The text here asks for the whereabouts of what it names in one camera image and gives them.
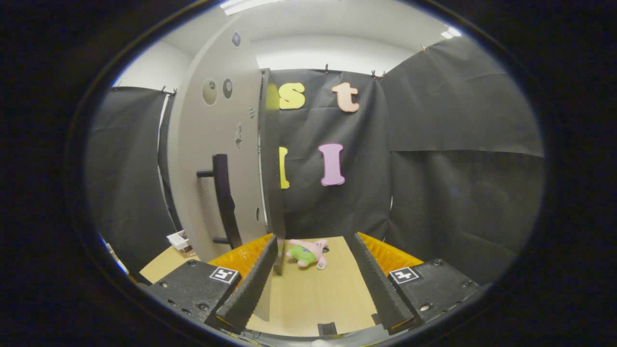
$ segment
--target orange gripper pad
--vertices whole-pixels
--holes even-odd
[[[418,258],[411,256],[398,248],[392,247],[389,244],[379,241],[376,238],[370,237],[363,233],[358,233],[364,241],[364,244],[371,252],[381,270],[386,276],[390,271],[398,270],[403,267],[416,266],[424,263]]]
[[[268,244],[268,241],[270,241],[270,238],[272,238],[272,234],[267,234],[232,249],[222,256],[209,261],[208,264],[238,271],[242,275],[242,279],[238,282],[238,286],[240,286],[240,283],[244,281],[246,276],[253,269],[257,259],[262,255],[263,249]]]

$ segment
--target black curtain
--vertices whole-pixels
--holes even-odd
[[[159,170],[161,180],[163,182],[163,194],[165,196],[165,203],[167,205],[167,211],[172,218],[173,224],[177,231],[183,230],[180,218],[176,207],[173,203],[172,189],[169,184],[169,168],[167,166],[167,136],[169,131],[169,118],[172,115],[173,102],[176,99],[175,95],[170,95],[167,98],[167,105],[165,106],[165,112],[163,113],[163,119],[160,123],[159,129]]]
[[[288,149],[283,190],[287,238],[351,236],[363,232],[383,238],[391,198],[387,149],[386,98],[377,80],[351,72],[272,71],[276,84],[302,83],[305,104],[280,112],[280,146]],[[332,87],[349,82],[358,89],[354,113],[342,111]],[[318,147],[340,143],[345,183],[323,186]]]
[[[479,45],[444,40],[381,80],[393,203],[386,242],[441,257],[479,283],[524,246],[540,208],[544,160],[532,109]]]
[[[175,232],[161,192],[160,91],[114,88],[97,110],[86,149],[86,191],[98,232],[136,278]]]

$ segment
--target door handle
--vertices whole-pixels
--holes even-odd
[[[215,243],[229,243],[231,249],[242,246],[238,223],[234,210],[236,204],[231,197],[230,176],[227,166],[227,154],[212,156],[212,170],[198,170],[197,177],[213,177],[214,188],[217,193],[218,211],[223,221],[223,228],[227,239],[214,238]]]

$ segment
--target ceiling light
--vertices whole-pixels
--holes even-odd
[[[253,7],[271,4],[278,1],[282,0],[229,0],[221,4],[221,8],[225,11],[226,15],[232,15]]]

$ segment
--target pink plush toy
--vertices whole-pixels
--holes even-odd
[[[317,261],[317,269],[323,270],[328,265],[323,256],[323,248],[328,244],[328,240],[321,239],[317,242],[305,242],[300,240],[289,240],[293,246],[286,254],[289,258],[298,261],[299,267],[307,267]]]

